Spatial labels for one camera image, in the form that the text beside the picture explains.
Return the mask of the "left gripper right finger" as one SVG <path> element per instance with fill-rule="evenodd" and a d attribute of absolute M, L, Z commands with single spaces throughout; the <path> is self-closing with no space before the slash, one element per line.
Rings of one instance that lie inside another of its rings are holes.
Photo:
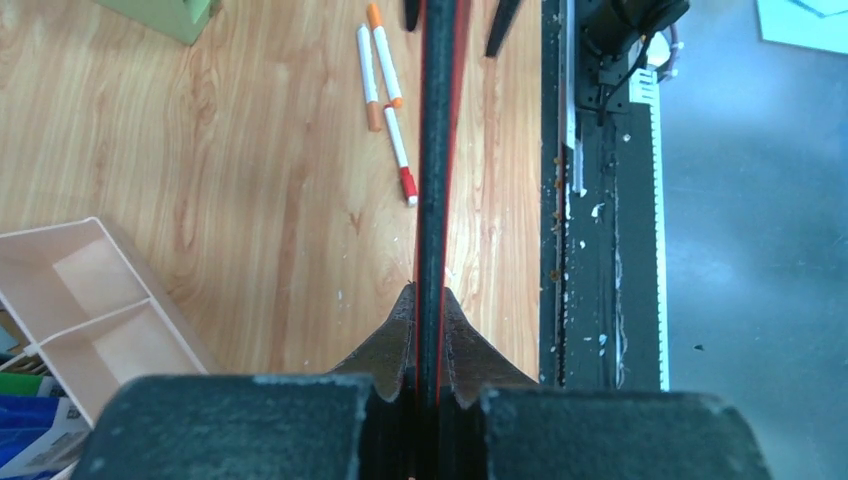
<path fill-rule="evenodd" d="M 699 393 L 538 384 L 444 295 L 444 479 L 767 479 L 745 418 Z"/>

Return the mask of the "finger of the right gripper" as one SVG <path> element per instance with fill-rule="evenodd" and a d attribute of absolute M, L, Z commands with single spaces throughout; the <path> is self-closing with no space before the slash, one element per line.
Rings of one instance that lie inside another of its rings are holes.
<path fill-rule="evenodd" d="M 404 0 L 404 27 L 412 32 L 418 26 L 420 16 L 420 0 Z"/>
<path fill-rule="evenodd" d="M 518 14 L 521 0 L 499 0 L 493 15 L 485 47 L 487 58 L 496 58 Z"/>

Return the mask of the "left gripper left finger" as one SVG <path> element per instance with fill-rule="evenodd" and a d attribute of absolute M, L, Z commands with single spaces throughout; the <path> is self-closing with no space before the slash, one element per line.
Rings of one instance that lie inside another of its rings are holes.
<path fill-rule="evenodd" d="M 150 375 L 107 402 L 76 479 L 406 479 L 415 288 L 321 374 Z"/>

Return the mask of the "red binder folder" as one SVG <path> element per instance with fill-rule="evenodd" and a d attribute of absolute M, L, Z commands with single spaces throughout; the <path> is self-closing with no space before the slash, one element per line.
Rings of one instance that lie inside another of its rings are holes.
<path fill-rule="evenodd" d="M 435 479 L 439 467 L 445 261 L 470 8 L 469 1 L 417 3 L 422 40 L 415 248 L 418 479 Z"/>

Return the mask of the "green metal drawer cabinet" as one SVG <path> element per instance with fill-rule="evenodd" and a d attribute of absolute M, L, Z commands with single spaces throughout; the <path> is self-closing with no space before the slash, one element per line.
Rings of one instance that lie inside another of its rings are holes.
<path fill-rule="evenodd" d="M 220 7 L 219 0 L 95 0 L 184 45 L 193 45 Z"/>

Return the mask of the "beige plastic file organizer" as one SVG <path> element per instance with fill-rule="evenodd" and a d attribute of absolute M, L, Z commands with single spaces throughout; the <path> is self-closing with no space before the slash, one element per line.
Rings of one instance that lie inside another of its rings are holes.
<path fill-rule="evenodd" d="M 1 237 L 1 303 L 25 334 L 25 359 L 71 400 L 91 436 L 107 402 L 150 375 L 218 365 L 137 250 L 100 219 Z"/>

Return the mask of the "blue binder folder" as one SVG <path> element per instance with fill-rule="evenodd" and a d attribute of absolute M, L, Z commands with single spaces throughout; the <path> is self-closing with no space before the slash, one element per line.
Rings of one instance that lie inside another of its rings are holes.
<path fill-rule="evenodd" d="M 65 397 L 1 397 L 1 477 L 49 479 L 76 461 L 91 427 Z"/>

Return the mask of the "green translucent plastic folder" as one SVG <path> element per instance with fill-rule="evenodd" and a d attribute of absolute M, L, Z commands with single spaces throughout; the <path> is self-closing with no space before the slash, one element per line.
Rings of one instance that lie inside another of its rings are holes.
<path fill-rule="evenodd" d="M 1 394 L 26 397 L 48 397 L 52 388 L 49 376 L 1 373 Z"/>

